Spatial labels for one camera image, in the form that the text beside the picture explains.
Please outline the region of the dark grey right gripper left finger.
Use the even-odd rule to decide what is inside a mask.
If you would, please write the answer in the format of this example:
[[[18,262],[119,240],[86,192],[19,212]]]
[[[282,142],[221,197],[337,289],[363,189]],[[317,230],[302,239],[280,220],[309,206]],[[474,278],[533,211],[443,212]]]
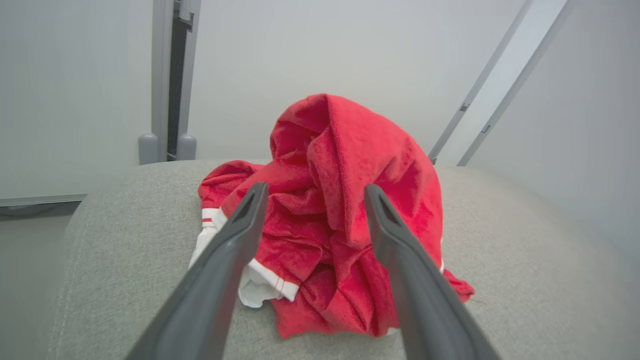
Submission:
[[[221,360],[243,269],[262,237],[269,188],[250,187],[126,356],[128,360]]]

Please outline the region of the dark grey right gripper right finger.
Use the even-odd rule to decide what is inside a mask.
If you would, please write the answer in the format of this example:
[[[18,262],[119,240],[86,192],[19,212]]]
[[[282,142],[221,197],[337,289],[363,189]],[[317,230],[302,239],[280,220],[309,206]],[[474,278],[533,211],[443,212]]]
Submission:
[[[408,360],[497,360],[498,353],[381,187],[365,187],[375,258],[390,278]]]

